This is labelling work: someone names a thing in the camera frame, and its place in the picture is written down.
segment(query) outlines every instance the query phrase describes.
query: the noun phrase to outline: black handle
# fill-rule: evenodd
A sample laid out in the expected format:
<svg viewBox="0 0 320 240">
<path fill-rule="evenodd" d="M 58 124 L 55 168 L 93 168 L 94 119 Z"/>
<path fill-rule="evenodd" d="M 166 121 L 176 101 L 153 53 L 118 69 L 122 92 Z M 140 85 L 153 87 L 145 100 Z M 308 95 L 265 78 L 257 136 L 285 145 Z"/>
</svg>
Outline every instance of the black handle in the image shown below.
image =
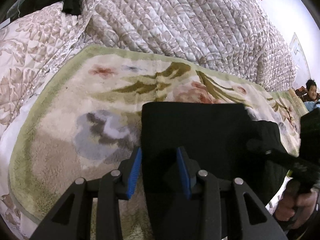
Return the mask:
<svg viewBox="0 0 320 240">
<path fill-rule="evenodd" d="M 287 193 L 293 196 L 294 199 L 297 199 L 300 194 L 310 193 L 311 188 L 311 185 L 300 183 L 297 179 L 291 179 L 286 186 Z M 276 219 L 283 231 L 289 231 L 292 228 L 303 209 L 304 207 L 294 207 L 293 210 L 295 211 L 295 214 L 288 221 L 279 221 Z"/>
</svg>

